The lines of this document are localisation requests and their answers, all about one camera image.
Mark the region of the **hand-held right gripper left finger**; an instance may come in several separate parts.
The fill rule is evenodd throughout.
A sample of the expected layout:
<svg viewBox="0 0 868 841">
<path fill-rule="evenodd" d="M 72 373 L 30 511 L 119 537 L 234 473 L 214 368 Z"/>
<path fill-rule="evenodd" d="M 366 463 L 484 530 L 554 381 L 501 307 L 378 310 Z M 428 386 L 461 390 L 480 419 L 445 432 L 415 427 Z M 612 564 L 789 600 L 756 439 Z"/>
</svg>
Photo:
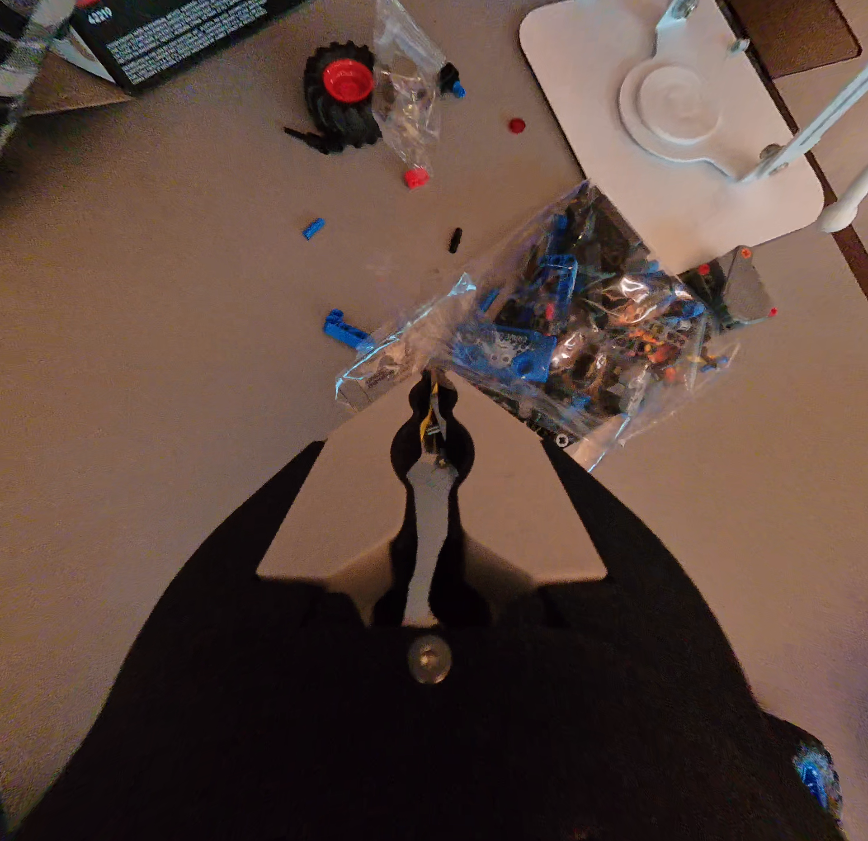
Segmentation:
<svg viewBox="0 0 868 841">
<path fill-rule="evenodd" d="M 325 441 L 258 565 L 263 581 L 299 583 L 347 595 L 364 624 L 394 581 L 391 546 L 406 520 L 406 474 L 392 445 L 410 428 L 410 461 L 420 457 L 418 426 L 428 378 L 399 383 Z"/>
</svg>

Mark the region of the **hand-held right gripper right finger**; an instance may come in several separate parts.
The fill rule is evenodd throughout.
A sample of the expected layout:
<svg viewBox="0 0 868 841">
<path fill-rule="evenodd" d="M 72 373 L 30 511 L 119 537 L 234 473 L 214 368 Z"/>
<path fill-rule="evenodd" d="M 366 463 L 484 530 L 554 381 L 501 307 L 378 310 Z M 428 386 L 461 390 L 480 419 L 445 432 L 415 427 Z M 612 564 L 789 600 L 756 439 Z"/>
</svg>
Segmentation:
<svg viewBox="0 0 868 841">
<path fill-rule="evenodd" d="M 537 589 L 599 582 L 607 568 L 543 440 L 456 372 L 439 387 L 456 472 L 434 571 L 434 616 L 487 626 Z"/>
</svg>

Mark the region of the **clear bag of toy bricks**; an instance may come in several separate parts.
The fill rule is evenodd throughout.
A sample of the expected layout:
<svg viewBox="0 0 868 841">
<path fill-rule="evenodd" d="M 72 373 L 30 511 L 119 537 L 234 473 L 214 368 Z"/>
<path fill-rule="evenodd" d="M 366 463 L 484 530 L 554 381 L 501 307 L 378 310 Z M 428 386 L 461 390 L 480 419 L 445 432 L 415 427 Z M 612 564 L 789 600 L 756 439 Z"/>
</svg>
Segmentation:
<svg viewBox="0 0 868 841">
<path fill-rule="evenodd" d="M 483 319 L 556 336 L 547 382 L 455 364 L 458 327 Z M 415 372 L 456 372 L 589 470 L 724 377 L 741 347 L 588 181 L 371 336 L 335 381 L 338 403 L 362 411 Z"/>
</svg>

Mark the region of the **person's left forearm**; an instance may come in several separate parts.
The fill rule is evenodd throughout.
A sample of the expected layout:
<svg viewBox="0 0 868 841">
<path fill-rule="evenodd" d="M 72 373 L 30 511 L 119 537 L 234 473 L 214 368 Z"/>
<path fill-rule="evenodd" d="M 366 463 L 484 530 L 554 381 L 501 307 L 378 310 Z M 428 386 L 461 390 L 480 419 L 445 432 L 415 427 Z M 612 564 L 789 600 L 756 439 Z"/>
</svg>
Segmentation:
<svg viewBox="0 0 868 841">
<path fill-rule="evenodd" d="M 20 122 L 28 90 L 78 0 L 1 0 L 1 147 Z"/>
</svg>

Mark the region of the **grey desk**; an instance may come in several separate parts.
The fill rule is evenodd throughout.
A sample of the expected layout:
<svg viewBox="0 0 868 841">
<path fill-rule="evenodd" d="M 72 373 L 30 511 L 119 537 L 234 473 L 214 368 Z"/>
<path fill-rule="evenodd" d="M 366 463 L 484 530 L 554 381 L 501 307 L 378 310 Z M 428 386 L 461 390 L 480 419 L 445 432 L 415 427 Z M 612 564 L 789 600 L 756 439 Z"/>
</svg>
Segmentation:
<svg viewBox="0 0 868 841">
<path fill-rule="evenodd" d="M 308 54 L 367 39 L 374 0 L 318 0 L 118 108 L 18 129 L 1 256 L 12 825 L 182 564 L 344 420 L 325 313 L 378 328 L 578 182 L 517 43 L 554 1 L 401 0 L 469 90 L 418 192 L 388 149 L 325 157 L 283 132 L 307 123 Z M 866 299 L 815 227 L 758 267 L 776 317 L 595 475 L 678 556 L 763 704 L 826 743 L 847 835 L 866 839 Z"/>
<path fill-rule="evenodd" d="M 787 123 L 801 129 L 866 67 L 867 0 L 717 0 L 773 86 Z M 866 167 L 866 95 L 828 130 L 807 159 L 827 206 Z M 866 197 L 835 241 L 865 299 Z"/>
</svg>

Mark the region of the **blue angled brick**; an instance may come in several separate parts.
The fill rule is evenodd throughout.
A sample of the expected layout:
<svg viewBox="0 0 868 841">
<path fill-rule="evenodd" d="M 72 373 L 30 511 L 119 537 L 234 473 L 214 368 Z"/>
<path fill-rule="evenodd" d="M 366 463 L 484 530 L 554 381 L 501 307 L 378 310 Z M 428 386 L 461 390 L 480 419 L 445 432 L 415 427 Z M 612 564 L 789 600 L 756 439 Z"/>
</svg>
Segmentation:
<svg viewBox="0 0 868 841">
<path fill-rule="evenodd" d="M 332 309 L 325 317 L 322 331 L 331 339 L 354 350 L 369 349 L 373 342 L 372 336 L 346 322 L 340 309 Z"/>
</svg>

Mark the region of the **black tyre blue hub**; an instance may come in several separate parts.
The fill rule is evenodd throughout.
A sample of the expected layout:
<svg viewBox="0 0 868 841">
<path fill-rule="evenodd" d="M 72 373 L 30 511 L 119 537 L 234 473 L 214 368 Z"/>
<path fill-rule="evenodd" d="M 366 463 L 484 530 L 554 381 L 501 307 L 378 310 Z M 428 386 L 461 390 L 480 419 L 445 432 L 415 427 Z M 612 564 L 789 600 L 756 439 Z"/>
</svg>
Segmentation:
<svg viewBox="0 0 868 841">
<path fill-rule="evenodd" d="M 766 713 L 765 719 L 801 783 L 841 829 L 844 800 L 830 751 L 819 738 L 783 718 Z"/>
</svg>

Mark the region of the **small clear bag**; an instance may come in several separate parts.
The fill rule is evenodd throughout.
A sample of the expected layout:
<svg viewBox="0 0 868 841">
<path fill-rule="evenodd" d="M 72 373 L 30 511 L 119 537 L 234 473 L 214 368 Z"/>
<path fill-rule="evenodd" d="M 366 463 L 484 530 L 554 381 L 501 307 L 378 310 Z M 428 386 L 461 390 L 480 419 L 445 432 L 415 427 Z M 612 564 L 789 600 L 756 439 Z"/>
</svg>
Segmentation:
<svg viewBox="0 0 868 841">
<path fill-rule="evenodd" d="M 431 177 L 446 57 L 399 0 L 375 1 L 373 54 L 372 110 L 383 141 L 406 171 Z"/>
</svg>

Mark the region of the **black tyre red hub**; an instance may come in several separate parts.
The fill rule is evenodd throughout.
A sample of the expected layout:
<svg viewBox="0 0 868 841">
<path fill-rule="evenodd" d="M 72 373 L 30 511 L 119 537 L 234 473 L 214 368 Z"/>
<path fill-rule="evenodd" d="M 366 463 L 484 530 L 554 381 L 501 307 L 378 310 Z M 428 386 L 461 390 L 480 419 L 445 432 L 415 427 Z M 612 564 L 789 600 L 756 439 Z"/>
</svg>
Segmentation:
<svg viewBox="0 0 868 841">
<path fill-rule="evenodd" d="M 331 43 L 308 57 L 303 74 L 307 111 L 319 130 L 309 145 L 324 154 L 375 145 L 382 137 L 373 115 L 374 54 L 366 45 Z"/>
</svg>

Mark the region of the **black toy set box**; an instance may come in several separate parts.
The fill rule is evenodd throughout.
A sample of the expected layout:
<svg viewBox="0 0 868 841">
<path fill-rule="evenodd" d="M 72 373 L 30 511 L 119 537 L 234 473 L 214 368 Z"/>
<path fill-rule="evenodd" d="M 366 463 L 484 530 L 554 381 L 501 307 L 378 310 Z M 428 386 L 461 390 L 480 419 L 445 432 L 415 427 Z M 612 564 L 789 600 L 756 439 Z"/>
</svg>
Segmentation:
<svg viewBox="0 0 868 841">
<path fill-rule="evenodd" d="M 70 33 L 137 95 L 312 0 L 79 0 Z"/>
</svg>

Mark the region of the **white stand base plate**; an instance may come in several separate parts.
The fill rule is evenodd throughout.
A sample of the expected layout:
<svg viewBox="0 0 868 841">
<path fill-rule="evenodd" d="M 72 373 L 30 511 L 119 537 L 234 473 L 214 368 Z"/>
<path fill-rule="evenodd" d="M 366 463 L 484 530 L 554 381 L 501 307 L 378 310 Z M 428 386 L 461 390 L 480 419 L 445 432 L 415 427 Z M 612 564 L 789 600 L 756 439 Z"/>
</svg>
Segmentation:
<svg viewBox="0 0 868 841">
<path fill-rule="evenodd" d="M 745 180 L 793 131 L 735 42 L 715 0 L 657 37 L 671 0 L 566 0 L 532 11 L 519 40 L 584 174 L 672 273 L 738 245 L 758 246 L 813 224 L 824 207 L 802 155 Z M 641 118 L 649 73 L 682 66 L 683 87 L 719 121 L 696 145 L 668 144 Z"/>
</svg>

